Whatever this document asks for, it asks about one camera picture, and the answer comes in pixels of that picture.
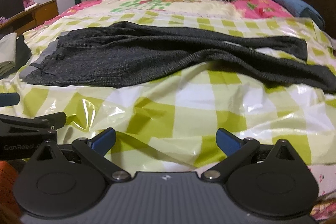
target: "dark folded cloth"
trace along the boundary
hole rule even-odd
[[[275,58],[254,49],[270,47],[307,60],[307,47],[295,37],[241,38],[194,28],[142,26],[122,21],[109,27],[74,30],[59,37],[24,81],[33,85],[136,85],[204,61],[225,61],[262,81],[306,84],[336,91],[325,66]]]
[[[31,50],[25,44],[25,38],[23,35],[19,35],[16,39],[16,51],[15,51],[15,67],[8,72],[0,76],[0,79],[6,78],[12,73],[15,73],[19,68],[27,64],[29,58],[32,56]]]

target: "white logo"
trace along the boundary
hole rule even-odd
[[[170,175],[164,175],[161,177],[162,179],[164,179],[165,181],[171,179],[171,176]]]

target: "black circular cover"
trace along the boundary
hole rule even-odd
[[[13,194],[28,213],[60,218],[90,208],[104,189],[103,176],[89,166],[44,160],[20,174]]]
[[[229,177],[227,190],[232,199],[251,213],[288,218],[310,212],[318,186],[307,167],[295,161],[281,164],[252,164],[237,169]]]

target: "silver screw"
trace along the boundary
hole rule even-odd
[[[207,179],[218,179],[221,176],[221,173],[219,173],[217,170],[207,170],[204,172],[204,176]]]
[[[129,174],[126,171],[122,171],[122,170],[113,172],[112,174],[112,178],[114,178],[115,180],[124,180],[128,177],[129,177]]]

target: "green and white checkered plastic sheet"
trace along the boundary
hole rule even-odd
[[[154,10],[146,3],[144,7],[120,5],[125,2],[130,1],[103,1],[25,33],[33,52],[30,62],[62,31],[127,20],[208,29],[240,37],[301,37],[307,42],[308,63],[324,64],[336,74],[331,44],[310,19],[239,19],[236,14],[226,13],[231,6],[225,5],[231,4],[223,3],[214,4],[216,11],[222,5],[220,14],[210,14],[209,0],[203,13],[199,7],[204,1],[183,3],[186,10]],[[198,5],[199,10],[190,12],[191,5]],[[269,48],[260,51],[295,59]],[[20,81],[17,73],[0,81],[0,92],[18,92],[21,96],[19,105],[1,108],[2,114],[33,118],[64,111],[68,118],[66,126],[58,130],[59,143],[91,138],[107,127],[115,128],[117,142],[106,157],[131,173],[194,170],[222,160],[225,155],[215,144],[216,131],[221,127],[264,144],[288,139],[307,164],[336,162],[335,95],[306,85],[265,86],[219,63],[202,63],[121,89],[28,85]]]

